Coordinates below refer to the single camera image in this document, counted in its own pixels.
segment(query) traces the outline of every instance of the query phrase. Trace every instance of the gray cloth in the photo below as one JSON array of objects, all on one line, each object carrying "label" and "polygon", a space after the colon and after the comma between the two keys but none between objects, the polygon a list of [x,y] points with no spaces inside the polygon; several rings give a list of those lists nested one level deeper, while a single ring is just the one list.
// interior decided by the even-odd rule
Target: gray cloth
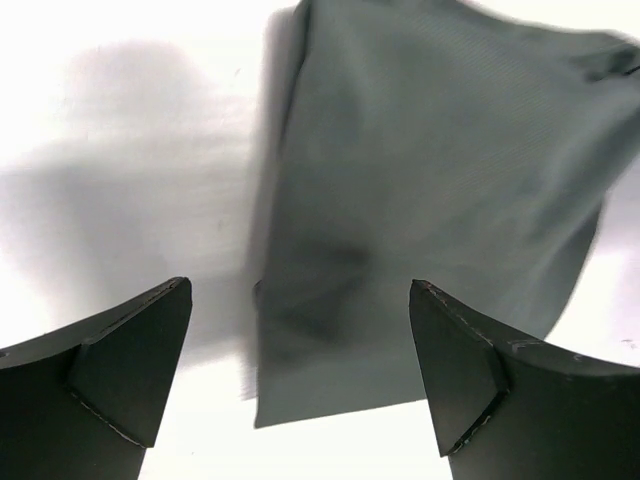
[{"label": "gray cloth", "polygon": [[413,278],[543,338],[640,151],[635,46],[453,0],[310,0],[259,303],[256,426],[425,397]]}]

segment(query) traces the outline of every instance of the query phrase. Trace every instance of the white table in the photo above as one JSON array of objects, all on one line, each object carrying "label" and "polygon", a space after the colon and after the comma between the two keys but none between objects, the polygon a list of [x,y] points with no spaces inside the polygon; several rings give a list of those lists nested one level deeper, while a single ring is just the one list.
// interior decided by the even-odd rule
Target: white table
[{"label": "white table", "polygon": [[[0,15],[0,344],[189,276],[195,308],[141,478],[449,479],[426,402],[254,431],[252,232],[295,0],[58,0]],[[483,0],[640,38],[628,0]],[[551,341],[640,365],[640,162]],[[260,202],[260,212],[266,213]]]}]

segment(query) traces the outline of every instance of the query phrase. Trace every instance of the white surface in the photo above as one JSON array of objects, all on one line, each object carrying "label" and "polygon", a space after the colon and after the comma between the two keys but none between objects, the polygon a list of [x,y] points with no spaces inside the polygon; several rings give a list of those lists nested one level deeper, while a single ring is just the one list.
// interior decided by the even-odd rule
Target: white surface
[{"label": "white surface", "polygon": [[[274,13],[295,0],[3,6],[0,344],[174,275],[195,309],[141,478],[448,479],[426,402],[253,431],[245,328],[253,211],[268,157]],[[487,8],[640,38],[634,3],[484,0]],[[617,186],[552,340],[640,365],[640,165]]]}]

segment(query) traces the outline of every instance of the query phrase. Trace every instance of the gray fabric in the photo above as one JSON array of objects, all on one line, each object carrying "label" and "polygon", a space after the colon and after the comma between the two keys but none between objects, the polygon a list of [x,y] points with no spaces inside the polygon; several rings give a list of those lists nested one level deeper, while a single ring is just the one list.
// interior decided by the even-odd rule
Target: gray fabric
[{"label": "gray fabric", "polygon": [[258,427],[424,398],[413,278],[544,337],[640,150],[640,55],[613,36],[455,1],[311,0],[296,16]]}]

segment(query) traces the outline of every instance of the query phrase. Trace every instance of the black plastic part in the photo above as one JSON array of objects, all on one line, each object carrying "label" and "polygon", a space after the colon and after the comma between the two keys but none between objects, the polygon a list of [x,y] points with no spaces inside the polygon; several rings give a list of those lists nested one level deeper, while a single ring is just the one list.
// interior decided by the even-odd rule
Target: black plastic part
[{"label": "black plastic part", "polygon": [[410,310],[454,480],[640,478],[639,369],[545,343],[428,282],[414,282]]},{"label": "black plastic part", "polygon": [[0,352],[2,480],[135,480],[191,315],[176,278]]}]

